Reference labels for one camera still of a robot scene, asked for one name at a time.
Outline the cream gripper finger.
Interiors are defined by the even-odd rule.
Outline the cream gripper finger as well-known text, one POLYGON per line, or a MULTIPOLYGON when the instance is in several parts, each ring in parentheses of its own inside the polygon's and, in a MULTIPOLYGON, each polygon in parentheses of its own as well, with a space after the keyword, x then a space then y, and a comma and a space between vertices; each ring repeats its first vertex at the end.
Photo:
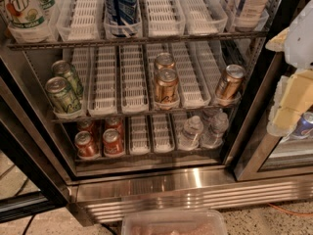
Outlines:
POLYGON ((295 129, 300 117, 313 105, 313 70, 300 70, 277 84, 267 132, 273 136, 286 136, 295 129))
POLYGON ((289 31, 290 29, 288 27, 283 29, 266 43, 265 48, 273 52, 283 52, 289 31))

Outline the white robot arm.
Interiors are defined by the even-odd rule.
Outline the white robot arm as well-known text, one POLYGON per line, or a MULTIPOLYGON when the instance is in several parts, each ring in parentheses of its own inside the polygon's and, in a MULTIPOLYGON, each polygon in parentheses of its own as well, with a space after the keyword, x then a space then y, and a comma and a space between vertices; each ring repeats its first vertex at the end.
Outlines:
POLYGON ((283 52, 286 63, 296 68, 290 77, 281 76, 268 117, 267 132, 286 136, 313 105, 313 0, 289 27, 266 43, 266 48, 283 52))

